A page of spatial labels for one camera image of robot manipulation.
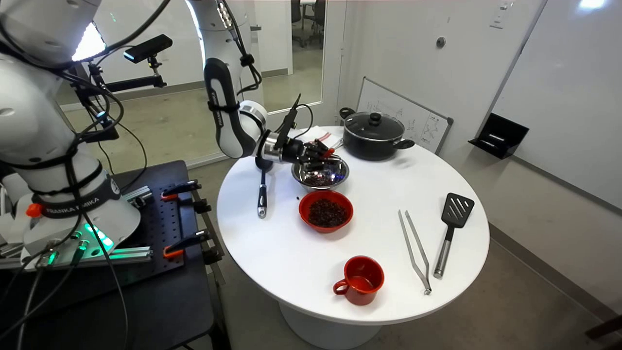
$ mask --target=black pot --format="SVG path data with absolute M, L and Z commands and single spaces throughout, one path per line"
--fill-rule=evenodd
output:
M 412 148 L 414 140 L 405 140 L 405 124 L 399 119 L 379 113 L 356 113 L 340 109 L 344 126 L 344 148 L 362 159 L 389 159 L 397 150 Z

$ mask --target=red mug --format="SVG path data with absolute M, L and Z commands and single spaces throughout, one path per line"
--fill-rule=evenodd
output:
M 368 305 L 385 282 L 379 262 L 370 257 L 352 257 L 344 266 L 344 280 L 333 286 L 337 295 L 344 295 L 354 305 Z

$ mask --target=metal tongs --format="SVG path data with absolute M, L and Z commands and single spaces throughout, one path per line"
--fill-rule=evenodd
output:
M 410 239 L 408 239 L 408 233 L 407 233 L 407 225 L 405 225 L 405 218 L 403 218 L 403 212 L 399 210 L 397 214 L 401 216 L 401 225 L 403 225 L 405 241 L 407 241 L 407 245 L 408 245 L 410 264 L 412 264 L 414 272 L 420 276 L 420 280 L 422 280 L 422 284 L 424 284 L 424 288 L 426 288 L 426 295 L 430 295 L 430 294 L 432 294 L 432 286 L 430 286 L 430 262 L 428 262 L 428 255 L 426 255 L 426 251 L 424 251 L 424 245 L 422 245 L 420 235 L 418 235 L 416 229 L 414 229 L 414 224 L 412 224 L 412 218 L 410 218 L 408 210 L 405 210 L 405 212 L 407 212 L 407 220 L 408 220 L 410 231 L 412 231 L 412 235 L 414 235 L 414 241 L 416 241 L 416 245 L 418 245 L 418 249 L 420 249 L 420 255 L 422 255 L 422 259 L 424 259 L 426 274 L 422 272 L 422 268 L 420 268 L 420 266 L 416 264 L 416 260 L 414 260 L 412 245 L 410 245 Z

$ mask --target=pot lid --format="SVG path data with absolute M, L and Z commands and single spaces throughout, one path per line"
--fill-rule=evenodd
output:
M 366 140 L 395 140 L 403 138 L 405 124 L 381 113 L 356 113 L 348 119 L 346 132 Z

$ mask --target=mug handle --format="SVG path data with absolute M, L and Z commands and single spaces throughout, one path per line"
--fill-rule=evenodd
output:
M 348 290 L 350 290 L 348 280 L 340 280 L 340 282 L 337 282 L 337 284 L 333 286 L 333 292 L 335 292 L 337 295 L 344 295 Z

